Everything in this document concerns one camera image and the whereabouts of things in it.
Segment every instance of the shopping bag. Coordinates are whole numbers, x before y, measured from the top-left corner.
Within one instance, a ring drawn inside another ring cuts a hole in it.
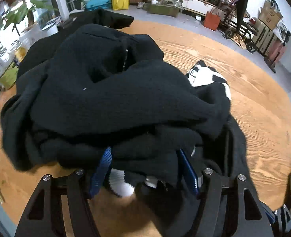
[[[204,20],[204,27],[216,31],[220,23],[220,17],[218,9],[213,8],[211,11],[208,11]]]
[[[112,0],[113,10],[129,9],[129,0]]]

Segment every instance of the wheel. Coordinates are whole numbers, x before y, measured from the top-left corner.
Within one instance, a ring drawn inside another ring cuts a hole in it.
[[[233,29],[228,28],[226,30],[226,32],[225,32],[225,38],[226,39],[231,39],[233,37],[233,34],[234,34]]]
[[[250,38],[246,38],[245,39],[245,44],[248,44],[249,42],[252,42],[252,40]]]
[[[250,53],[255,53],[257,51],[257,45],[255,43],[248,42],[246,44],[246,49],[250,52]]]

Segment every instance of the orange paper bag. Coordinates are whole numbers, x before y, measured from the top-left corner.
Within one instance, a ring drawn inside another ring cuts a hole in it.
[[[204,21],[204,27],[209,28],[213,31],[216,31],[220,23],[220,17],[219,17],[219,13],[214,14],[213,11],[214,10],[207,12],[205,21]]]

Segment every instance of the metal screw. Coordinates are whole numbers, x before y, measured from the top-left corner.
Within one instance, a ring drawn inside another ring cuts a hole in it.
[[[213,170],[211,168],[205,168],[204,169],[204,172],[207,174],[207,175],[212,175],[213,174]]]
[[[44,175],[44,176],[42,177],[42,180],[43,180],[43,181],[48,181],[48,180],[50,180],[50,178],[51,178],[50,175]]]
[[[240,174],[240,175],[238,175],[238,178],[239,178],[241,181],[245,181],[245,179],[246,179],[246,176],[245,176],[245,175],[242,175],[242,174]]]
[[[77,175],[82,175],[84,173],[84,169],[79,169],[75,172]]]

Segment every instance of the grey floor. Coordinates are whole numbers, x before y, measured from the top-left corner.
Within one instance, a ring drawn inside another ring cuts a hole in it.
[[[274,74],[263,61],[262,55],[260,55],[257,52],[251,54],[247,50],[241,49],[231,40],[227,40],[224,37],[222,37],[222,34],[219,31],[214,32],[202,26],[200,21],[196,20],[195,18],[185,14],[179,14],[177,18],[164,15],[148,14],[146,11],[137,9],[135,6],[130,6],[129,10],[122,10],[116,12],[129,16],[134,16],[136,20],[153,21],[183,28],[195,32],[197,34],[206,36],[219,43],[222,43],[223,45],[231,48],[232,50],[242,54],[250,61],[254,62],[258,67],[267,72],[288,93],[288,96],[291,101],[291,75],[282,65],[278,64],[276,66],[276,74]],[[5,214],[1,205],[0,205],[0,229],[5,237],[14,236],[14,233],[16,231],[16,226]]]
[[[261,54],[257,52],[252,54],[247,50],[243,50],[233,41],[225,39],[220,31],[215,32],[205,28],[201,22],[196,20],[194,17],[185,14],[179,14],[177,18],[165,15],[150,14],[142,9],[137,9],[136,6],[133,5],[130,6],[129,10],[121,10],[116,12],[133,16],[136,20],[153,21],[183,28],[222,43],[223,45],[248,58],[258,67],[268,73],[285,90],[285,92],[287,92],[291,102],[291,74],[282,66],[282,64],[277,63],[275,67],[276,74],[274,74],[264,62],[263,56]]]

